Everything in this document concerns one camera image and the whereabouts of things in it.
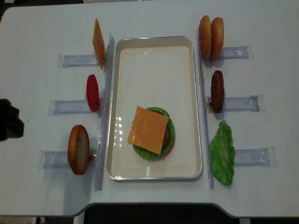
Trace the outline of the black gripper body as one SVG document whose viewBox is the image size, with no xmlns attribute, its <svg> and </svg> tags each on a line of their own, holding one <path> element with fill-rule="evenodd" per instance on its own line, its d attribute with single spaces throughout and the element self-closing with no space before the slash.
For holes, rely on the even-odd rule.
<svg viewBox="0 0 299 224">
<path fill-rule="evenodd" d="M 19 112 L 8 99 L 0 100 L 0 141 L 23 136 L 24 123 L 19 118 Z"/>
</svg>

